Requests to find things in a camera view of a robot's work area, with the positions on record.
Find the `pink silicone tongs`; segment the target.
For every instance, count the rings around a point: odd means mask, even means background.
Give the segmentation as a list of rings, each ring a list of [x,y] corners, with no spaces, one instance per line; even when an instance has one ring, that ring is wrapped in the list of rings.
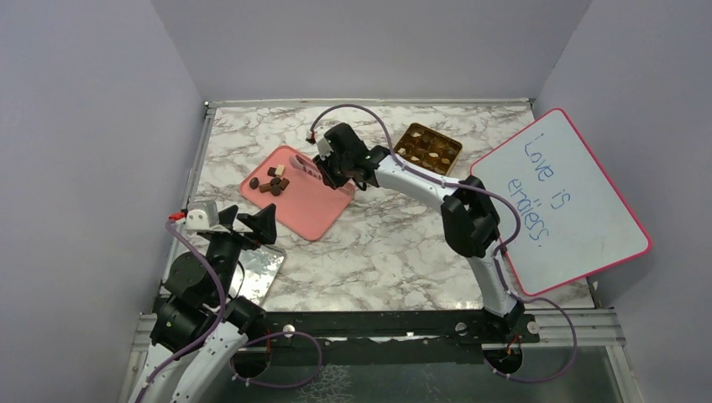
[[[304,160],[300,157],[300,155],[291,156],[290,164],[294,169],[300,170],[318,181],[322,180],[322,176],[318,168],[311,161]]]

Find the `pink plastic tray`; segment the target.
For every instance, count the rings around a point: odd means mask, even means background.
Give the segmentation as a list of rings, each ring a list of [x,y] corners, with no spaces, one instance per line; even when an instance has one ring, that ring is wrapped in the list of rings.
[[[277,147],[241,182],[239,192],[259,208],[276,205],[277,221],[304,239],[317,241],[353,200],[356,187],[349,182],[334,190],[323,184],[316,167],[294,167],[291,162],[295,157],[308,160],[305,154],[290,146]],[[284,176],[290,184],[278,196],[250,187],[249,182],[254,178],[261,185],[267,184],[271,179],[268,170],[280,165],[285,167]]]

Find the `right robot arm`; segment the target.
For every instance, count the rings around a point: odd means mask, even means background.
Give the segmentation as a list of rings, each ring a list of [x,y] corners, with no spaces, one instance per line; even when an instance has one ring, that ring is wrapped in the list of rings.
[[[257,207],[303,238],[318,240],[353,199],[353,187],[396,191],[438,212],[447,245],[464,257],[479,285],[484,330],[504,342],[518,329],[524,308],[508,290],[492,257],[500,237],[493,193],[469,176],[431,176],[384,146],[368,148],[346,123],[330,128],[308,158],[289,146],[275,149],[239,186]]]

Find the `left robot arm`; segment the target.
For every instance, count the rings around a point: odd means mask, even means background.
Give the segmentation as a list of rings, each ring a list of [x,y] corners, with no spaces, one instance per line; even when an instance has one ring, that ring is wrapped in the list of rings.
[[[246,344],[267,335],[265,310],[231,297],[245,250],[275,243],[276,206],[255,214],[232,205],[221,211],[199,201],[169,216],[166,229],[187,251],[170,265],[168,296],[154,306],[156,322],[131,402],[197,402]]]

